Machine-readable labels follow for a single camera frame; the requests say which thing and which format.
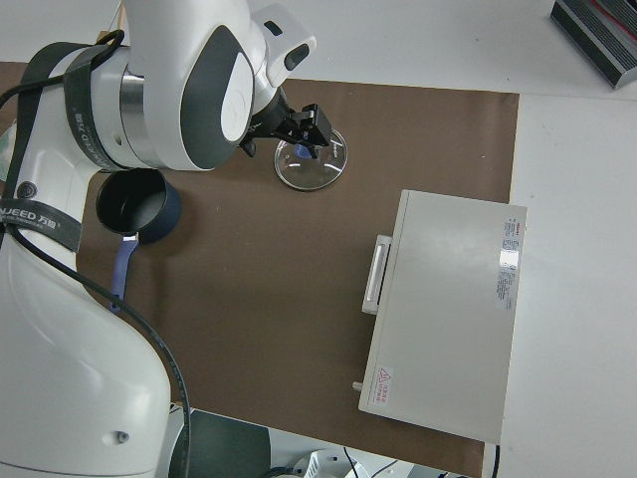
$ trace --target blue handle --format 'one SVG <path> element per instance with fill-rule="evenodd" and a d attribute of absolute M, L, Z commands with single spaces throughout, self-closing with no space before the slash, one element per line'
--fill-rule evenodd
<path fill-rule="evenodd" d="M 123 293 L 126 289 L 126 274 L 128 272 L 128 262 L 130 261 L 130 256 L 135 252 L 137 246 L 139 245 L 139 239 L 137 235 L 134 236 L 123 236 L 121 238 L 121 244 L 119 244 L 119 250 L 117 251 L 117 256 L 115 257 L 115 265 L 112 271 L 112 281 L 110 282 L 110 292 L 114 296 L 118 296 L 123 300 Z M 120 308 L 111 303 L 109 306 L 110 311 L 113 313 L 119 312 Z"/>

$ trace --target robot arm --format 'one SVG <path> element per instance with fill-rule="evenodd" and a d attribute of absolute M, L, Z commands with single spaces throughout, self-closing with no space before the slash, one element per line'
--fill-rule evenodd
<path fill-rule="evenodd" d="M 318 107 L 295 118 L 280 88 L 316 48 L 315 37 L 283 7 L 271 5 L 251 16 L 236 0 L 124 5 L 131 44 L 124 80 L 143 83 L 143 94 L 136 97 L 143 105 L 136 110 L 143 111 L 147 137 L 123 126 L 133 149 L 140 141 L 152 145 L 152 151 L 138 148 L 154 156 L 151 164 L 210 169 L 237 145 L 254 154 L 254 137 L 327 145 L 331 126 Z M 121 107 L 135 110 L 131 104 Z M 304 137 L 313 119 L 321 119 L 326 138 Z"/>
<path fill-rule="evenodd" d="M 7 230 L 27 229 L 0 228 L 2 477 L 155 478 L 170 402 L 148 342 L 20 238 L 75 271 L 89 180 L 105 165 L 211 169 L 239 145 L 253 151 L 253 137 L 329 137 L 316 106 L 297 114 L 285 101 L 281 83 L 316 41 L 280 7 L 124 5 L 129 48 L 96 66 L 104 46 L 59 44 L 27 69 L 25 81 L 62 82 L 21 96 L 0 204 Z"/>

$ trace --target brown mat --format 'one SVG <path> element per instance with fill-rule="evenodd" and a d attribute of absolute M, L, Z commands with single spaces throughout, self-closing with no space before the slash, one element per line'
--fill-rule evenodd
<path fill-rule="evenodd" d="M 273 168 L 275 141 L 215 171 L 167 172 L 183 212 L 141 247 L 126 298 L 172 346 L 193 406 L 440 469 L 479 476 L 483 444 L 358 411 L 373 317 L 360 311 L 376 234 L 400 191 L 507 202 L 517 95 L 286 82 L 319 103 L 349 148 L 346 171 L 301 193 Z M 118 238 L 95 218 L 80 270 L 109 284 Z"/>

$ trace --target white device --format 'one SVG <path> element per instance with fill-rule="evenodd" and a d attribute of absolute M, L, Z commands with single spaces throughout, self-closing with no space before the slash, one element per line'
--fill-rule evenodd
<path fill-rule="evenodd" d="M 296 478 L 369 478 L 367 470 L 347 456 L 344 449 L 317 450 L 304 456 L 293 467 L 294 474 L 282 475 Z"/>
<path fill-rule="evenodd" d="M 526 217 L 524 207 L 403 191 L 361 410 L 500 443 Z M 374 271 L 367 312 L 385 271 L 377 259 Z"/>
<path fill-rule="evenodd" d="M 96 142 L 88 116 L 117 166 L 215 167 L 305 57 L 299 45 L 309 53 L 316 44 L 284 15 L 269 70 L 271 43 L 243 0 L 123 4 L 130 48 L 92 72 L 91 112 L 66 111 L 73 88 L 43 89 L 11 201 L 37 201 L 82 221 L 89 180 L 102 168 L 89 160 Z M 276 24 L 268 12 L 282 11 L 257 18 Z M 294 32 L 290 42 L 287 29 Z M 282 70 L 286 45 L 297 52 L 287 62 L 283 56 Z M 69 53 L 50 76 L 64 74 L 66 81 L 88 51 Z M 53 231 L 62 224 L 6 204 L 3 220 L 31 220 Z M 74 250 L 33 230 L 23 235 L 76 269 Z M 0 476 L 166 476 L 175 433 L 166 433 L 170 389 L 154 349 L 84 287 L 10 234 L 0 238 Z"/>

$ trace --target white box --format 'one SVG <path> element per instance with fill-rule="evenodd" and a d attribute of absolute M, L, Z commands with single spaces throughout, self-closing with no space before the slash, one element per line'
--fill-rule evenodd
<path fill-rule="evenodd" d="M 403 191 L 361 410 L 500 442 L 526 217 Z"/>

